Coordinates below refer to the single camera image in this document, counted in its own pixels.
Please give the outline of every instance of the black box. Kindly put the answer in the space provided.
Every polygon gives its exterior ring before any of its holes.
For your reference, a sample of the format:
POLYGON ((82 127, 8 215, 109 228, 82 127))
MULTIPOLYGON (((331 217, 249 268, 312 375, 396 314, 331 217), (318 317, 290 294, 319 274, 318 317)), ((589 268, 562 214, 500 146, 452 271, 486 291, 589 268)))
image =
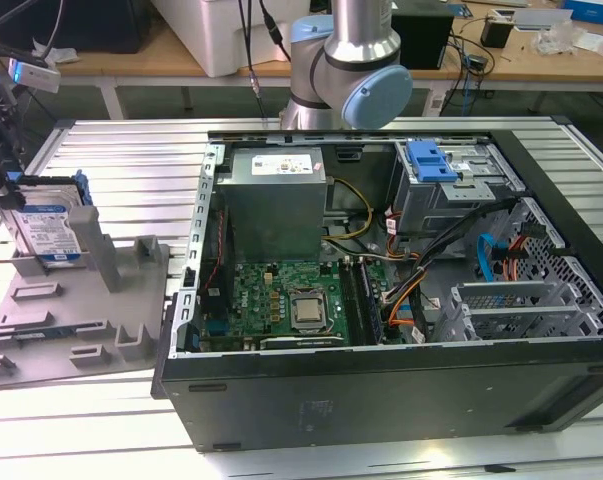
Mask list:
POLYGON ((511 22, 495 22, 486 20, 481 33, 481 45, 488 48, 504 48, 508 43, 514 24, 511 22))
MULTIPOLYGON (((24 0, 0 0, 0 17, 24 0)), ((150 32, 149 0, 66 0, 55 48, 84 52, 136 53, 150 32)), ((46 45, 59 0, 41 0, 0 26, 0 42, 30 51, 32 39, 46 45)))
POLYGON ((401 37, 401 65, 410 70, 438 70, 454 14, 439 0, 395 0, 392 28, 401 37))

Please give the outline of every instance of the power supply label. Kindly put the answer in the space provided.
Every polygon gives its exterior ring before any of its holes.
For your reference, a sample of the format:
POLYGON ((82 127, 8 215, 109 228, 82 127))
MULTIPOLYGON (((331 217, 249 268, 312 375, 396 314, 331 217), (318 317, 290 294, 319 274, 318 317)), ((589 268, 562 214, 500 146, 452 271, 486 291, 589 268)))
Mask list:
POLYGON ((311 174, 310 155, 255 155, 252 157, 252 175, 311 174))
POLYGON ((34 254, 48 261, 79 258, 81 248, 68 225, 68 210, 63 205, 26 205, 15 212, 22 233, 34 254))

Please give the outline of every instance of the blue joint cap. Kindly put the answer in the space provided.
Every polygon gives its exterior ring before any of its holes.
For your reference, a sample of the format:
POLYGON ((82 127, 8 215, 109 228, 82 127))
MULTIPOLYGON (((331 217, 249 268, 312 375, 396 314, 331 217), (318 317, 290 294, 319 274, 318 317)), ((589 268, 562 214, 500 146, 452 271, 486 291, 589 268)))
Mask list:
POLYGON ((88 177, 86 177, 81 170, 77 170, 74 174, 74 181, 79 184, 81 190, 83 190, 83 204, 92 205, 92 197, 90 196, 90 184, 88 183, 88 177))
POLYGON ((341 116, 359 130, 376 130, 398 117, 412 95, 412 76, 401 65, 368 75, 343 104, 341 116))
POLYGON ((292 24, 290 42, 304 42, 330 36, 334 30, 332 15, 311 15, 298 19, 292 24))
POLYGON ((456 182, 459 176, 450 169, 443 153, 432 140, 408 142, 408 157, 420 182, 456 182))

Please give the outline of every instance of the white cable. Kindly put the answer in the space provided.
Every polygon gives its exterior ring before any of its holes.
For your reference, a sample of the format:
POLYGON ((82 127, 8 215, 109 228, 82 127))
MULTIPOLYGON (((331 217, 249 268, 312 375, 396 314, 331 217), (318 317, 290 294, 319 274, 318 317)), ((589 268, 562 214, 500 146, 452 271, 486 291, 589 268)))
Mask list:
POLYGON ((50 55, 50 51, 52 50, 52 43, 54 42, 57 31, 59 30, 59 25, 61 25, 61 17, 63 16, 63 6, 65 5, 65 0, 59 0, 59 13, 57 13, 57 22, 54 24, 54 28, 52 29, 52 34, 50 35, 50 39, 48 40, 48 44, 45 46, 45 49, 41 53, 41 58, 45 60, 45 58, 50 55))

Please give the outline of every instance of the yellow cable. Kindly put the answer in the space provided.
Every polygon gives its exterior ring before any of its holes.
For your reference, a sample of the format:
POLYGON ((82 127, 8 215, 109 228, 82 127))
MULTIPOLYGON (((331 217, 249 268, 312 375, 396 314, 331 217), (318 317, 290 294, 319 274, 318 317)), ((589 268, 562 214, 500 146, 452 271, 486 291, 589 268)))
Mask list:
POLYGON ((341 183, 348 187, 357 197, 359 197, 363 201, 363 203, 365 203, 365 207, 368 210, 368 219, 365 221, 363 227, 360 230, 357 230, 356 232, 344 233, 342 235, 324 235, 321 238, 323 238, 324 240, 349 240, 351 238, 358 237, 359 235, 364 234, 368 230, 368 228, 370 228, 370 225, 372 225, 372 207, 370 206, 366 198, 363 196, 363 194, 359 190, 357 190, 354 185, 343 180, 342 178, 335 178, 334 181, 336 183, 341 183))

